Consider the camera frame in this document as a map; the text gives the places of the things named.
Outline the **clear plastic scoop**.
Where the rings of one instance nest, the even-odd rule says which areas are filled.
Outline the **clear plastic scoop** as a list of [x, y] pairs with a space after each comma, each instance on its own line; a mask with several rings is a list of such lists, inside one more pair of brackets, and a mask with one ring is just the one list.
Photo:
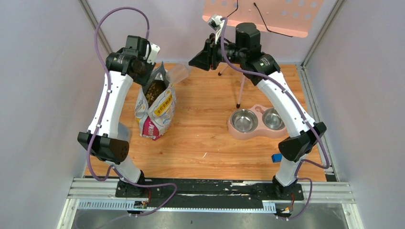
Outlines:
[[171, 83], [179, 83], [190, 76], [190, 67], [178, 63], [167, 71], [166, 76]]

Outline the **pet food bag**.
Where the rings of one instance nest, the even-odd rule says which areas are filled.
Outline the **pet food bag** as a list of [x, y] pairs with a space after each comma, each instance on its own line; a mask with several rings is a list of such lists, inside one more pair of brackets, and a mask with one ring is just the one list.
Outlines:
[[170, 127], [176, 107], [174, 84], [162, 62], [153, 69], [145, 86], [141, 86], [135, 104], [135, 119], [141, 137], [157, 140]]

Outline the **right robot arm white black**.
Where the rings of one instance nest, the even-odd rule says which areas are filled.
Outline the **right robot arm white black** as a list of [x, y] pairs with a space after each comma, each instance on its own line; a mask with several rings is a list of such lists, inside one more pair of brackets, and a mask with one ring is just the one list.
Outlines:
[[206, 39], [204, 48], [189, 61], [189, 65], [202, 70], [215, 70], [225, 62], [241, 72], [253, 85], [265, 94], [283, 120], [288, 138], [278, 144], [282, 154], [280, 167], [273, 177], [273, 194], [285, 199], [292, 192], [298, 178], [297, 173], [305, 157], [316, 144], [324, 145], [321, 137], [327, 128], [323, 122], [316, 122], [298, 102], [287, 85], [280, 66], [275, 59], [262, 51], [260, 31], [251, 22], [236, 26], [235, 42], [225, 42], [227, 19], [208, 24], [215, 30]]

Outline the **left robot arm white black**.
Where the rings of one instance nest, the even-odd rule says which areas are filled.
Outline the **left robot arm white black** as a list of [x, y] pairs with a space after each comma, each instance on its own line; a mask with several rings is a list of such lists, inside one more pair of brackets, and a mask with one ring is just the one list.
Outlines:
[[87, 156], [108, 164], [108, 171], [114, 170], [128, 183], [128, 191], [135, 197], [146, 192], [144, 174], [128, 155], [129, 138], [119, 134], [127, 128], [119, 120], [130, 87], [147, 84], [159, 52], [160, 47], [146, 38], [129, 35], [125, 47], [101, 61], [105, 79], [99, 105], [87, 131], [77, 137]]

